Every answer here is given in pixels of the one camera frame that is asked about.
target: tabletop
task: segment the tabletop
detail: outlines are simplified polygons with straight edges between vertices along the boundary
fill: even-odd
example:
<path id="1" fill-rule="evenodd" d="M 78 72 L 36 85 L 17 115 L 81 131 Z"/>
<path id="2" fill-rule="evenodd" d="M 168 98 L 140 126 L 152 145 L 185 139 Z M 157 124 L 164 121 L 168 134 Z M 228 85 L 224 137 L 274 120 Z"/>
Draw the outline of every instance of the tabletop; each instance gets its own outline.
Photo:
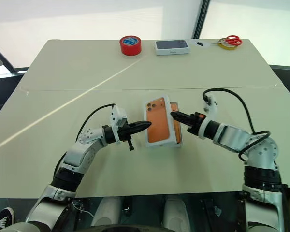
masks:
<path id="1" fill-rule="evenodd" d="M 188 55 L 161 57 L 152 44 L 143 41 L 141 55 L 131 58 L 120 54 L 118 41 L 55 40 L 45 45 L 0 112 L 0 198 L 39 197 L 83 121 L 99 106 L 115 102 L 133 122 L 143 120 L 144 99 L 167 94 L 180 111 L 203 113 L 201 96 L 208 87 L 237 92 L 256 130 L 272 132 L 282 179 L 290 185 L 290 94 L 250 41 L 234 51 L 192 47 Z M 215 96 L 216 121 L 250 132 L 238 100 L 227 93 Z M 109 114 L 103 109 L 86 127 L 110 124 Z M 108 145 L 96 155 L 77 196 L 241 190 L 244 166 L 237 154 L 186 129 L 182 126 L 180 148 L 145 147 L 144 131 L 132 136 L 134 151 L 127 143 Z"/>

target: scissors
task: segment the scissors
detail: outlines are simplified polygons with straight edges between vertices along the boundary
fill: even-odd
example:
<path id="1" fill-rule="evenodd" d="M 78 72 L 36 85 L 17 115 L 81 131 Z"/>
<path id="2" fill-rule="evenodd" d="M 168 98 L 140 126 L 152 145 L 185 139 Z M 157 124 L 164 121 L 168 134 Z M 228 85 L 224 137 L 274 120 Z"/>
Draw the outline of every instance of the scissors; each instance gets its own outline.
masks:
<path id="1" fill-rule="evenodd" d="M 241 45 L 243 41 L 237 35 L 229 35 L 224 40 L 226 43 L 234 46 Z"/>

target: packaging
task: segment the packaging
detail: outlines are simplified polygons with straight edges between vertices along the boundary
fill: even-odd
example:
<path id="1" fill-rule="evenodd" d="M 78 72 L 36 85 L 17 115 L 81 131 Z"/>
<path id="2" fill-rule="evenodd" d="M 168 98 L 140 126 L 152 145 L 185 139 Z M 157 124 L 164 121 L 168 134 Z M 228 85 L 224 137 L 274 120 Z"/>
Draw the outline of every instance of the packaging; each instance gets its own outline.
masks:
<path id="1" fill-rule="evenodd" d="M 160 95 L 151 99 L 146 99 L 142 107 L 144 109 L 144 120 L 148 120 L 151 122 L 154 121 L 152 126 L 155 127 L 155 130 L 154 128 L 150 127 L 146 129 L 146 146 L 154 147 L 182 145 L 180 124 L 180 143 L 177 144 L 176 142 L 174 120 L 170 114 L 172 111 L 171 102 L 168 95 Z"/>

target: floor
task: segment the floor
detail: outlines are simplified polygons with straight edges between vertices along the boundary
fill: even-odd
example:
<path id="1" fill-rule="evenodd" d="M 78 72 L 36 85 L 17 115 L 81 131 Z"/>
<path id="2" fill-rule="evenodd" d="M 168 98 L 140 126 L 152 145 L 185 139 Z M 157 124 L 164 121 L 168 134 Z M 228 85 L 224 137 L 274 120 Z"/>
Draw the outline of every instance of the floor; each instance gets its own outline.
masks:
<path id="1" fill-rule="evenodd" d="M 210 227 L 217 226 L 220 232 L 234 231 L 236 215 L 236 192 L 180 194 L 184 201 L 190 219 L 191 232 L 211 231 Z M 120 224 L 148 225 L 161 227 L 165 195 L 133 196 L 131 215 L 121 214 Z M 75 205 L 92 214 L 97 210 L 102 198 L 81 198 L 74 201 Z M 15 221 L 23 222 L 36 199 L 0 199 L 0 210 L 11 207 L 15 211 Z M 219 217 L 214 212 L 221 209 Z M 84 212 L 73 210 L 69 215 L 63 231 L 72 232 L 88 228 L 92 217 Z"/>

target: shoe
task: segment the shoe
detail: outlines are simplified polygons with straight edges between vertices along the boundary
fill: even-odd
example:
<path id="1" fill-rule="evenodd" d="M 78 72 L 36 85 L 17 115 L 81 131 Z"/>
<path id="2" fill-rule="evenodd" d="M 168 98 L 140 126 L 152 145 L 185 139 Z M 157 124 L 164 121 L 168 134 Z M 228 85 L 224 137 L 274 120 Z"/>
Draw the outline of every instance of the shoe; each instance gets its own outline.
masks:
<path id="1" fill-rule="evenodd" d="M 11 226 L 15 222 L 14 211 L 12 208 L 4 208 L 0 212 L 0 228 Z"/>

